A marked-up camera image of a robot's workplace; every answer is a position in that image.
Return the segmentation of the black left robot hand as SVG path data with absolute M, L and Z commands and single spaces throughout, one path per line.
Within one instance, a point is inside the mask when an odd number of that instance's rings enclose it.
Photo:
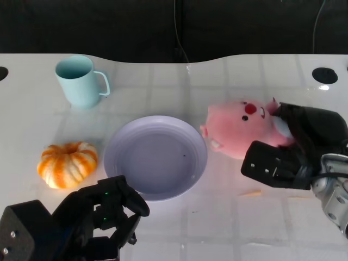
M 102 179 L 70 193 L 52 217 L 63 233 L 55 260 L 119 260 L 150 209 L 125 176 Z

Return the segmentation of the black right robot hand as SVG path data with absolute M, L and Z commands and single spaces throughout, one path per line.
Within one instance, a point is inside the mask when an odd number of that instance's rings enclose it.
M 313 167 L 324 154 L 347 155 L 347 123 L 335 111 L 281 103 L 273 113 L 284 120 L 297 147 Z

